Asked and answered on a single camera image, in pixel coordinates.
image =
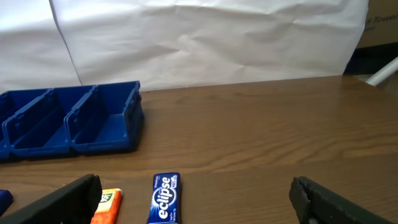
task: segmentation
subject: cardboard box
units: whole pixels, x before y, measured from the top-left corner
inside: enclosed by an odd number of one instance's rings
[[[357,48],[398,42],[398,0],[369,0],[365,30]]]

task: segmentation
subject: dark blue object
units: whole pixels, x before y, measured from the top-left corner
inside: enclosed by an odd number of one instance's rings
[[[17,90],[7,91],[0,95],[0,124],[8,117],[12,116],[17,110],[28,104],[34,98],[43,94],[46,90]],[[8,158],[9,150],[4,148],[4,135],[0,129],[0,159]]]
[[[0,96],[0,158],[115,151],[136,145],[136,82],[10,91]]]
[[[181,177],[177,172],[156,174],[147,224],[181,223]]]
[[[8,190],[0,190],[0,216],[7,210],[13,200],[14,197]]]
[[[96,85],[66,117],[71,146],[79,152],[134,146],[143,113],[139,82]]]

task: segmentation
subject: blue plastic container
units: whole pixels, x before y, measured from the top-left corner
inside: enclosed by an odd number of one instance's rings
[[[70,152],[64,119],[92,86],[48,89],[2,124],[6,148],[22,157]]]
[[[7,91],[0,95],[0,124],[45,91],[46,89],[17,90]],[[4,148],[5,144],[3,131],[0,129],[0,158],[8,158],[9,156],[9,150]]]
[[[134,147],[144,114],[139,82],[96,85],[65,118],[72,148],[79,152]]]

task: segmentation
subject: wood grain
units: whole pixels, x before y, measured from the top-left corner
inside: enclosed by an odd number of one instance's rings
[[[0,164],[6,214],[87,173],[124,192],[118,223],[145,223],[152,176],[182,175],[182,220],[298,223],[288,192],[306,175],[398,222],[398,101],[349,77],[142,92],[137,151]]]

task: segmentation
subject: label on orange package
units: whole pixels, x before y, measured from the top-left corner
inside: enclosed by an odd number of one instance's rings
[[[120,189],[106,189],[102,191],[101,201],[91,220],[91,224],[115,224],[122,202]]]

